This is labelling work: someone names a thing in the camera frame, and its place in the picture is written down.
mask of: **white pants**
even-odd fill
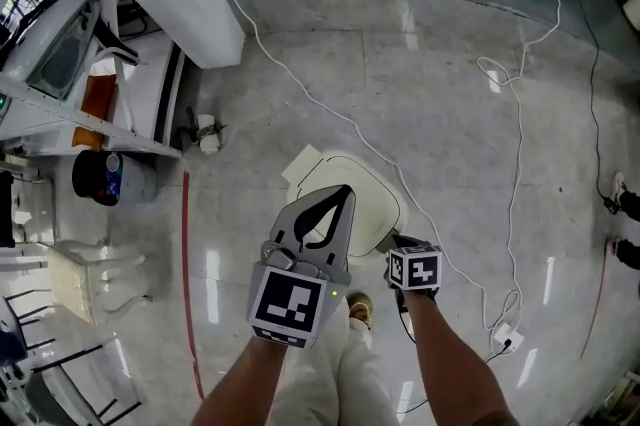
[[[340,303],[309,349],[290,348],[270,426],[397,426],[380,386],[369,329]]]

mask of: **person's foot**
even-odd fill
[[[605,257],[615,257],[616,252],[618,251],[618,241],[620,238],[607,238],[607,242],[604,245],[604,255]]]
[[[373,317],[373,303],[366,294],[357,292],[347,297],[349,305],[349,317],[362,321],[371,329],[371,319]]]
[[[622,172],[616,172],[611,183],[611,200],[620,207],[620,195],[627,191],[627,185],[624,183],[624,175]]]

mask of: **forearm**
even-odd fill
[[[431,410],[439,426],[471,426],[506,411],[498,382],[474,351],[444,320],[425,295],[405,293]]]
[[[254,337],[200,406],[193,426],[263,426],[287,347]]]

